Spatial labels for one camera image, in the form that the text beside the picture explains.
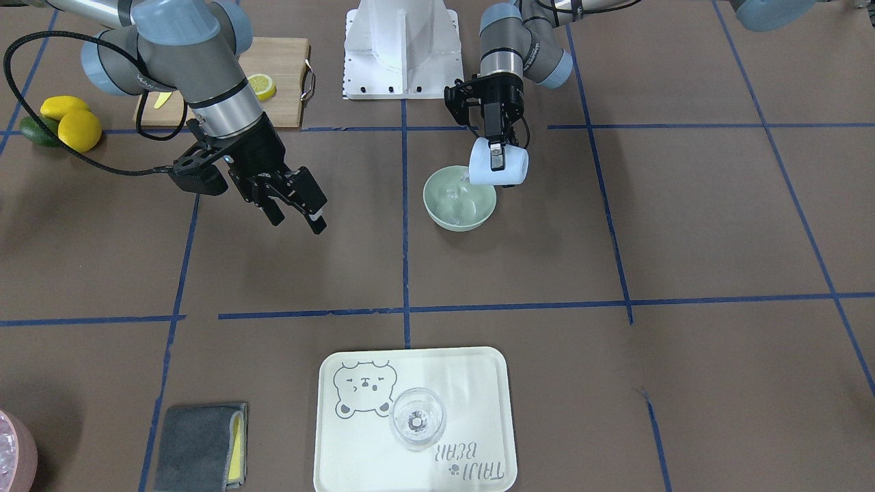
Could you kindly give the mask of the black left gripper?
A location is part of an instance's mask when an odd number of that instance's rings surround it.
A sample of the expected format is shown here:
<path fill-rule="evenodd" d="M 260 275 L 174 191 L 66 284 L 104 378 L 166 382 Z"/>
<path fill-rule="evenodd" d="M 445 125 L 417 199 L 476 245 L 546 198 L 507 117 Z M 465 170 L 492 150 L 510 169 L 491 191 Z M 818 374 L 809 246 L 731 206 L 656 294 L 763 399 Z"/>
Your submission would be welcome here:
<path fill-rule="evenodd" d="M 479 109 L 482 137 L 487 138 L 489 167 L 500 172 L 506 167 L 506 144 L 518 144 L 515 123 L 524 118 L 523 80 L 512 72 L 456 80 L 444 88 L 444 106 L 457 125 L 472 130 L 471 110 Z"/>

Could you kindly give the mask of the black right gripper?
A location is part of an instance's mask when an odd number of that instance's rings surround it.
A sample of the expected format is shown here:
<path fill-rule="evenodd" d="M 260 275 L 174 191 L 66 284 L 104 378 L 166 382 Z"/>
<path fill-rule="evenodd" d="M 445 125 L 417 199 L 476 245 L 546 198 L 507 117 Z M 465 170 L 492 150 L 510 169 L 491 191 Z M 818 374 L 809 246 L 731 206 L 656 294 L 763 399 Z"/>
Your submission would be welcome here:
<path fill-rule="evenodd" d="M 185 122 L 196 142 L 177 158 L 169 177 L 181 190 L 218 196 L 228 190 L 217 162 L 228 166 L 228 175 L 246 202 L 261 209 L 272 226 L 285 219 L 273 198 L 292 206 L 318 236 L 326 228 L 326 196 L 307 167 L 291 171 L 285 148 L 271 118 L 265 113 L 244 131 L 231 137 L 209 136 L 196 118 Z"/>

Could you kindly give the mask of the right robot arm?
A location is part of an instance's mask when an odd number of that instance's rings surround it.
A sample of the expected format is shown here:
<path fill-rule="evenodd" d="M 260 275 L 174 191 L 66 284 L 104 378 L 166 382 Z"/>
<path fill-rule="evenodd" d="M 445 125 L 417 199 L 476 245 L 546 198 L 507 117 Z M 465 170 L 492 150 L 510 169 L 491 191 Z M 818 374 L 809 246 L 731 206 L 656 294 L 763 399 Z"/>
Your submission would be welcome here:
<path fill-rule="evenodd" d="M 59 134 L 26 102 L 12 74 L 18 48 L 41 38 L 83 42 L 81 65 L 94 86 L 116 96 L 178 92 L 195 143 L 170 166 L 137 171 L 165 174 L 181 190 L 218 196 L 234 184 L 245 202 L 272 225 L 284 221 L 280 203 L 303 215 L 310 230 L 326 227 L 326 196 L 306 167 L 288 168 L 285 147 L 239 63 L 253 43 L 246 12 L 232 1 L 3 1 L 4 8 L 50 8 L 93 20 L 103 31 L 39 31 L 14 40 L 3 54 L 13 96 L 46 136 Z"/>

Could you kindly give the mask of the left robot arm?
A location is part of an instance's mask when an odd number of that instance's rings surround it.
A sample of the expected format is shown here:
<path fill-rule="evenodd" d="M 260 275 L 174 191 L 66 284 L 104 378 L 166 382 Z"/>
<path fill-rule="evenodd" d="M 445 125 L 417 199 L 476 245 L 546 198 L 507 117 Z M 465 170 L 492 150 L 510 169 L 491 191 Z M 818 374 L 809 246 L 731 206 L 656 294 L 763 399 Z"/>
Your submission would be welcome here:
<path fill-rule="evenodd" d="M 444 88 L 449 113 L 475 137 L 469 182 L 522 184 L 529 155 L 515 125 L 525 120 L 524 81 L 553 90 L 573 70 L 572 55 L 557 43 L 556 29 L 632 6 L 632 1 L 504 1 L 487 7 L 479 21 L 478 71 Z"/>

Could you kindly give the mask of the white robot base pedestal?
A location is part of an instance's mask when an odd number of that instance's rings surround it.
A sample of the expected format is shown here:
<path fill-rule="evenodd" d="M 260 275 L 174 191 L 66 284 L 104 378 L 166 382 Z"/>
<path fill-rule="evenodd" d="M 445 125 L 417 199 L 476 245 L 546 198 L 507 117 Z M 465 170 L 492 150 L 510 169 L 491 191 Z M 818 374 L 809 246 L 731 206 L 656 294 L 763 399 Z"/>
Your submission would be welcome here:
<path fill-rule="evenodd" d="M 441 100 L 463 79 L 459 18 L 443 1 L 362 1 L 345 28 L 347 100 Z"/>

